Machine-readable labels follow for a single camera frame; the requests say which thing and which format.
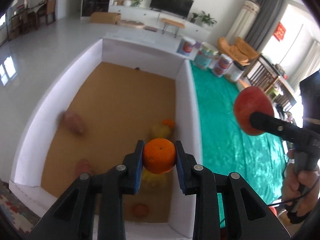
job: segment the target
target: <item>green tarp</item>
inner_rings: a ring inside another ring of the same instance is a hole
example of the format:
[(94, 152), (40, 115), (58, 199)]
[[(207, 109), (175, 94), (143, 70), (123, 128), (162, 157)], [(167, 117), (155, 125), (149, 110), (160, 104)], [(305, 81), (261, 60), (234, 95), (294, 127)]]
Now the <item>green tarp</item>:
[[(270, 204), (281, 195), (286, 165), (281, 139), (268, 133), (245, 134), (233, 115), (233, 103), (239, 93), (236, 85), (190, 63), (199, 105), (203, 165), (219, 174), (238, 172)], [(220, 196), (219, 208), (222, 220)]]

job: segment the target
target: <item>metal screw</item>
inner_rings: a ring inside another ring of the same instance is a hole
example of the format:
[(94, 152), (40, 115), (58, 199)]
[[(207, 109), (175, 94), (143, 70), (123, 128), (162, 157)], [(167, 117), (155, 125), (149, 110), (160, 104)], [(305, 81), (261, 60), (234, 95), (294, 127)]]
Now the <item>metal screw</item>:
[(202, 170), (203, 170), (203, 166), (200, 165), (200, 164), (196, 164), (195, 166), (193, 166), (193, 168), (194, 168), (196, 171), (202, 171)]
[(117, 166), (117, 171), (124, 171), (124, 170), (125, 170), (125, 165), (119, 164), (119, 165)]
[(240, 175), (239, 175), (239, 173), (233, 172), (233, 173), (231, 173), (231, 178), (233, 178), (233, 179), (239, 179), (239, 178), (240, 178)]
[(89, 174), (88, 173), (81, 173), (80, 174), (80, 179), (81, 180), (86, 180), (86, 179), (88, 179), (89, 178)]

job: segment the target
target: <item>cardboard bottom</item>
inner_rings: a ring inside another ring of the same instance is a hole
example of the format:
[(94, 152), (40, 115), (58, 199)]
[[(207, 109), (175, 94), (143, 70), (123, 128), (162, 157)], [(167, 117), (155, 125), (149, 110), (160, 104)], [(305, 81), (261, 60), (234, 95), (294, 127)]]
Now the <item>cardboard bottom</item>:
[[(150, 140), (150, 127), (175, 117), (175, 81), (155, 74), (110, 63), (101, 63), (71, 102), (85, 124), (84, 135), (59, 124), (48, 151), (41, 187), (59, 197), (73, 182), (76, 163), (86, 158), (94, 173), (102, 174), (121, 164), (138, 140)], [(161, 189), (142, 185), (137, 195), (124, 195), (124, 218), (128, 221), (168, 221), (172, 195), (172, 172)], [(150, 213), (137, 218), (132, 208), (146, 204)]]

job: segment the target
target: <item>television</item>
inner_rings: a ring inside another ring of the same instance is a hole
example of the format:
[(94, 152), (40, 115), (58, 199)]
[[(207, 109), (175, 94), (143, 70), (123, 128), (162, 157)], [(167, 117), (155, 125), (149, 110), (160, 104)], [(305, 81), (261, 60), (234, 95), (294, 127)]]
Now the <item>television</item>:
[(150, 7), (186, 18), (188, 17), (192, 4), (193, 0), (151, 0)]

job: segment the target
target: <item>white cabinet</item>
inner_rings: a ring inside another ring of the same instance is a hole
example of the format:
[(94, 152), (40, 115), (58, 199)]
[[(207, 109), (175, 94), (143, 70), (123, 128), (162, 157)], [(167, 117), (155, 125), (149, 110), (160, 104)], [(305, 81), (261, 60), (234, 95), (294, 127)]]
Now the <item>white cabinet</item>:
[[(140, 7), (111, 5), (109, 6), (109, 12), (121, 13), (121, 19), (139, 21), (147, 26), (157, 27), (159, 31), (161, 31), (164, 27), (164, 22), (162, 21), (162, 18), (167, 18), (169, 20), (180, 22), (185, 25), (185, 29), (180, 29), (179, 35), (188, 36), (199, 41), (206, 41), (211, 33), (210, 30), (206, 30), (205, 28), (200, 27), (199, 25), (193, 24), (181, 18)], [(176, 30), (177, 27), (169, 25), (166, 31), (175, 33)]]
[(152, 27), (157, 26), (157, 22), (159, 19), (158, 12), (138, 8), (133, 8), (132, 11), (134, 12), (132, 20), (142, 22), (145, 25), (150, 25)]
[(134, 12), (130, 7), (125, 6), (109, 6), (109, 12), (121, 13), (121, 19), (132, 20)]
[(207, 40), (211, 33), (209, 30), (190, 22), (187, 22), (185, 26), (186, 28), (181, 32), (183, 35), (190, 36), (201, 41)]

